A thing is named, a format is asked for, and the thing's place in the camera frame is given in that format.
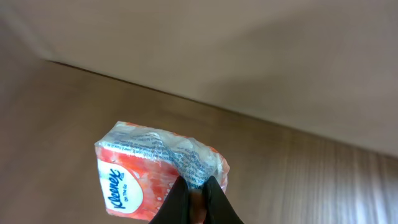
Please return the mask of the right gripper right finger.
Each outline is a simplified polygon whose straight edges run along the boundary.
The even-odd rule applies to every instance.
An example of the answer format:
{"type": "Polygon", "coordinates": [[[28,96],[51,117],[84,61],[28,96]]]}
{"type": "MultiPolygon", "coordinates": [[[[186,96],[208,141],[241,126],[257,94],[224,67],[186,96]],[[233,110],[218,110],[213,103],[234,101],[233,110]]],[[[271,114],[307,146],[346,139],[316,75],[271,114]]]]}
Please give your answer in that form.
{"type": "Polygon", "coordinates": [[[206,208],[204,224],[244,224],[214,176],[205,182],[202,193],[206,208]]]}

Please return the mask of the orange Kleenex tissue pack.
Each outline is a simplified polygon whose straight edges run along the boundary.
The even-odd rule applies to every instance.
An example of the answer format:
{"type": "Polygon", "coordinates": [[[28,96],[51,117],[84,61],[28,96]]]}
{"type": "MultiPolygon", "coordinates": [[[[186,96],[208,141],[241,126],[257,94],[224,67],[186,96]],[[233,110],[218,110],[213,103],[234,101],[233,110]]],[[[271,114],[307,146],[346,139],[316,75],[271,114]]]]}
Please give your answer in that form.
{"type": "Polygon", "coordinates": [[[117,217],[154,218],[178,176],[190,190],[202,188],[211,176],[227,188],[226,159],[170,131],[118,121],[95,143],[95,152],[106,211],[117,217]]]}

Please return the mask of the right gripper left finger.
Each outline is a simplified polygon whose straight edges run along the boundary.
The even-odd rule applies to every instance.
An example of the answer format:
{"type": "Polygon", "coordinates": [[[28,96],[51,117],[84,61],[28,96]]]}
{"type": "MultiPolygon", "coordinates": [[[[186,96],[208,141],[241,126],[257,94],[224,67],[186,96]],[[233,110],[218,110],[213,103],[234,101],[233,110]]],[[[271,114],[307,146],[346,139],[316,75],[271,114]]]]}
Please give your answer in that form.
{"type": "Polygon", "coordinates": [[[183,177],[176,179],[160,210],[149,224],[190,224],[190,192],[183,177]]]}

